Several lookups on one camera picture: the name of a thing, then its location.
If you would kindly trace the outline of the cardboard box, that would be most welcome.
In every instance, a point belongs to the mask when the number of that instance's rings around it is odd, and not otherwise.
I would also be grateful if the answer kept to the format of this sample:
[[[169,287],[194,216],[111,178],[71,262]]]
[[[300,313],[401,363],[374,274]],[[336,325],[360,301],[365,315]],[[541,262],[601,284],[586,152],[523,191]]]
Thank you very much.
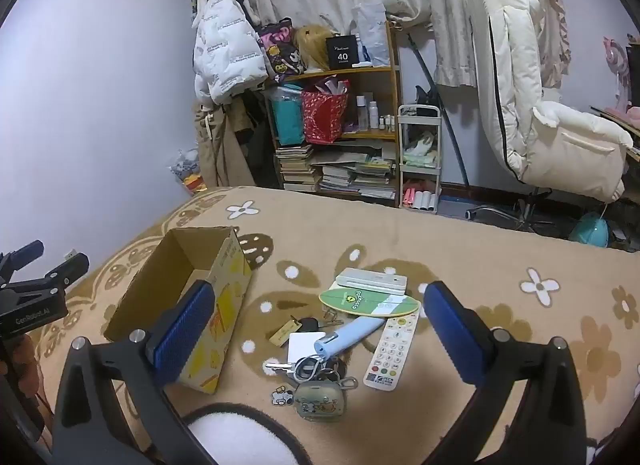
[[[146,333],[158,384],[215,393],[252,269],[230,227],[176,228],[138,271],[104,336]]]

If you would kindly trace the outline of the white tv remote control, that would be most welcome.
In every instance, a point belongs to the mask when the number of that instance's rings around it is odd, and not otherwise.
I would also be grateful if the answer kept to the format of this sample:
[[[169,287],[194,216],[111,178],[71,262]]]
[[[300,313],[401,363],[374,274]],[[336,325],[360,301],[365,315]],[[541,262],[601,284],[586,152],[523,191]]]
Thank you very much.
[[[378,346],[363,376],[363,385],[390,393],[398,386],[404,370],[420,312],[386,321]]]

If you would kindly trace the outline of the gold nfc smart card tag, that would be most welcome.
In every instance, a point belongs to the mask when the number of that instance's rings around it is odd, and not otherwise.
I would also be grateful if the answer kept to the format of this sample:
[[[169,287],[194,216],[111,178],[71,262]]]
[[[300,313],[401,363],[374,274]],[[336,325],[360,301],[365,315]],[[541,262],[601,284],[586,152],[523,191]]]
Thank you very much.
[[[287,342],[293,333],[296,333],[302,327],[302,323],[295,319],[286,321],[280,329],[277,329],[276,333],[269,337],[269,341],[273,346],[282,347]]]

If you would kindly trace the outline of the green oval pochacco brush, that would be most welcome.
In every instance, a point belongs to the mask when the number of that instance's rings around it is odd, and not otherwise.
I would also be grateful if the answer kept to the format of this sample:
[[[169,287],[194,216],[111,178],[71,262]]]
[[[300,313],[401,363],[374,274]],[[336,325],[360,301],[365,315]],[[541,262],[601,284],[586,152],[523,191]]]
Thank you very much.
[[[319,300],[326,307],[357,317],[396,318],[420,309],[420,303],[411,296],[348,287],[328,289],[319,295]]]

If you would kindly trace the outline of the white square card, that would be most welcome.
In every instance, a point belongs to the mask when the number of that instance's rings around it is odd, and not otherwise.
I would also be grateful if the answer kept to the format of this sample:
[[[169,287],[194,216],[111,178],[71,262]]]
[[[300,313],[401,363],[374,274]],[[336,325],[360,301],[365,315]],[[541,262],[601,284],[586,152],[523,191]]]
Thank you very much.
[[[319,339],[326,336],[324,332],[295,332],[288,337],[288,356],[287,363],[295,364],[300,359],[315,355],[316,348],[314,344]]]

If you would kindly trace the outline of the cartoon earbuds case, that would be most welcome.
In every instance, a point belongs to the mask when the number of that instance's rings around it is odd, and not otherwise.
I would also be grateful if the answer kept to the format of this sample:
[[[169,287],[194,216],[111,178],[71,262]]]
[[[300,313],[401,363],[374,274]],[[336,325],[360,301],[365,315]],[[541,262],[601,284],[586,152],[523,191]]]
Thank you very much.
[[[336,381],[308,381],[299,385],[293,403],[297,414],[311,422],[337,421],[346,409],[344,389]]]

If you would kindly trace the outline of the light blue cylinder gadget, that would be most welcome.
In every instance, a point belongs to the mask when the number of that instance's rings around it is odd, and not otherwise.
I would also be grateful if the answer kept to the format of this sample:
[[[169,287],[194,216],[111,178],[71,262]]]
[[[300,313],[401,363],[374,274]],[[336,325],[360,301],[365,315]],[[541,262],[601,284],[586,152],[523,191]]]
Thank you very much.
[[[324,360],[341,355],[385,324],[383,318],[359,317],[314,342],[314,353]]]

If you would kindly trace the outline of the black round key fob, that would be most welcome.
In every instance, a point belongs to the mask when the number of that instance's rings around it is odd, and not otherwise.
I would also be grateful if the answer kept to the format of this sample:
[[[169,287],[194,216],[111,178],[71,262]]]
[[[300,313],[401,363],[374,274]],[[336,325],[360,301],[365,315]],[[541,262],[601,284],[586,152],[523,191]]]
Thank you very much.
[[[316,318],[306,317],[298,320],[298,333],[314,333],[320,331],[320,323]]]

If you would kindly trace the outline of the bag of plush toys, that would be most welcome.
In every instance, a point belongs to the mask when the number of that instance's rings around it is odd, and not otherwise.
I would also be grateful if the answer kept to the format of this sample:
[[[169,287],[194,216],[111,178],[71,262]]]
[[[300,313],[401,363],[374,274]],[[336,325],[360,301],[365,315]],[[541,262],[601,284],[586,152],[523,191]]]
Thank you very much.
[[[207,190],[201,172],[197,148],[180,151],[175,161],[169,165],[169,170],[191,196]]]

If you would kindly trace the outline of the beige hanging trousers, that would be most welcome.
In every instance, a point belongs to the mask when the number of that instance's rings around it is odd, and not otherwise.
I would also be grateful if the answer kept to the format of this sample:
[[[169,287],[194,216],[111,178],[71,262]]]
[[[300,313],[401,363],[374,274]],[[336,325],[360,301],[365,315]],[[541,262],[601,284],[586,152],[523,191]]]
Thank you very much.
[[[254,132],[240,98],[210,110],[200,107],[195,113],[194,127],[198,141],[198,164],[209,190],[255,185],[241,142],[236,136],[237,133]]]

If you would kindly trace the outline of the white rolling cart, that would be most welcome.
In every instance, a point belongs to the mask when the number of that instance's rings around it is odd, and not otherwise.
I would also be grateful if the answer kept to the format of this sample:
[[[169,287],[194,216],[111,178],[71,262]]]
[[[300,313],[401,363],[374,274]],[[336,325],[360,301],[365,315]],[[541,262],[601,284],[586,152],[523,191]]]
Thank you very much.
[[[436,214],[442,186],[442,114],[431,104],[398,109],[400,206]]]

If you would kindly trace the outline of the white puffer jacket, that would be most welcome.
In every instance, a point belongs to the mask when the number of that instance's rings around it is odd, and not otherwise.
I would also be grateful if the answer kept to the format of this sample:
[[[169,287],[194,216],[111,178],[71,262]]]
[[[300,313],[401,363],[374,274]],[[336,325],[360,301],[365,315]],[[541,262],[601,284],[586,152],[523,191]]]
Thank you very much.
[[[192,23],[194,90],[206,110],[268,78],[259,36],[238,0],[196,0]]]

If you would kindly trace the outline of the red gift bag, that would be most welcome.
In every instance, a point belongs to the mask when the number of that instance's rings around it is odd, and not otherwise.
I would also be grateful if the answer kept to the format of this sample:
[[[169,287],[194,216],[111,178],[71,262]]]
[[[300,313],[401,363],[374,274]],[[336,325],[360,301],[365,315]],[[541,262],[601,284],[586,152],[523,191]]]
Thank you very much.
[[[348,95],[302,92],[303,132],[308,144],[333,144],[343,133]]]

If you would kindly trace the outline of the wooden bookshelf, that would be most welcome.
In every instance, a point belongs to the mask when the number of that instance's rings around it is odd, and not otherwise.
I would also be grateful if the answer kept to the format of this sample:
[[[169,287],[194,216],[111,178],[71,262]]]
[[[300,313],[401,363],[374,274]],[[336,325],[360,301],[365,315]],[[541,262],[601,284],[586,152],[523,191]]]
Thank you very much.
[[[394,33],[387,23],[382,25],[382,58],[378,61],[369,57],[357,33],[347,34],[356,36],[360,62],[344,70],[329,67],[326,39],[334,35],[338,34],[318,24],[294,29],[283,22],[262,36],[276,71],[276,78],[264,90],[264,98],[279,185],[282,188],[276,149],[288,146],[279,144],[266,90],[292,84],[302,92],[348,95],[342,136],[333,144],[311,144],[311,164],[320,174],[318,189],[311,194],[396,206],[400,198],[400,74]]]

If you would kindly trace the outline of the black box marked 40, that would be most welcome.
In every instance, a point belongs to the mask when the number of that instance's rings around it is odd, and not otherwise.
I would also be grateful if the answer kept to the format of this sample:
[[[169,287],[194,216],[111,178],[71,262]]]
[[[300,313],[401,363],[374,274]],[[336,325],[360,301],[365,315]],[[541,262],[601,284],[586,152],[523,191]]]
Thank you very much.
[[[326,39],[331,70],[350,69],[359,63],[357,39],[355,35],[334,35]]]

